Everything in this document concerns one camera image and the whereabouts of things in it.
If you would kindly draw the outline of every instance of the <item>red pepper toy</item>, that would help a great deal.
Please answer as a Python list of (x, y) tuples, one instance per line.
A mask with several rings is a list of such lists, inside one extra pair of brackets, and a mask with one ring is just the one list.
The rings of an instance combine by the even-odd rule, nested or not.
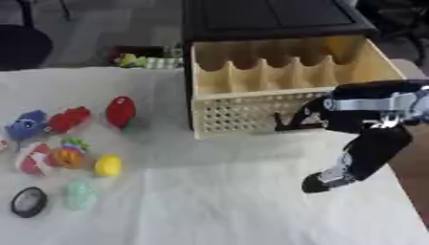
[(134, 101), (126, 96), (119, 96), (105, 109), (107, 121), (120, 129), (125, 128), (136, 115)]
[(65, 133), (72, 127), (89, 118), (91, 112), (84, 106), (69, 108), (63, 113), (55, 114), (48, 120), (48, 126), (55, 133)]

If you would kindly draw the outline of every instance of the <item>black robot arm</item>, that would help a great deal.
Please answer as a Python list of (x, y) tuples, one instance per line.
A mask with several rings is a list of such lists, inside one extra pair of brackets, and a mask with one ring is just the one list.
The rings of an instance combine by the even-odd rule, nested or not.
[(275, 114), (275, 130), (303, 128), (303, 121), (313, 114), (324, 129), (358, 137), (344, 147), (334, 167), (304, 179), (306, 193), (363, 181), (407, 146), (413, 137), (404, 125), (429, 123), (429, 80), (340, 85), (303, 105), (288, 124)]

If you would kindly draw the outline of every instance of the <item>chair leg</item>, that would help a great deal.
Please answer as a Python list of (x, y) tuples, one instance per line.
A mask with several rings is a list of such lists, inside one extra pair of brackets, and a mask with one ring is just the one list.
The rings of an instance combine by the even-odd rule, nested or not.
[(27, 28), (34, 28), (32, 3), (28, 0), (16, 0), (21, 7), (23, 24)]
[(72, 20), (72, 17), (71, 17), (71, 13), (70, 13), (70, 10), (69, 10), (69, 8), (67, 7), (67, 5), (66, 5), (66, 3), (64, 2), (64, 0), (59, 0), (59, 4), (61, 5), (61, 8), (62, 8), (62, 12), (64, 13), (64, 18), (67, 20), (67, 21), (70, 21), (70, 20)]
[(415, 64), (417, 66), (422, 66), (426, 60), (426, 49), (424, 48), (423, 41), (414, 33), (409, 33), (407, 37), (418, 51), (418, 58), (416, 59)]

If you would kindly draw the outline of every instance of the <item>woven basket drawer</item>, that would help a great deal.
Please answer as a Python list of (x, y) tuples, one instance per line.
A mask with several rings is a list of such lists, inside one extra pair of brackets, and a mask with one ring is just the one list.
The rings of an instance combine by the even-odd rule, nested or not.
[(336, 85), (404, 78), (362, 36), (196, 42), (192, 72), (197, 138), (272, 133), (274, 113), (287, 123), (305, 102)]

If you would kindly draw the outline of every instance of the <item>yellow toy lemon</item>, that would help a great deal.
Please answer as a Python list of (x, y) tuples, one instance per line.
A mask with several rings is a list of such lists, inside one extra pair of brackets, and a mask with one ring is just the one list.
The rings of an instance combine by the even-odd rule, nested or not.
[(94, 167), (99, 176), (116, 176), (121, 172), (121, 158), (115, 153), (105, 153)]

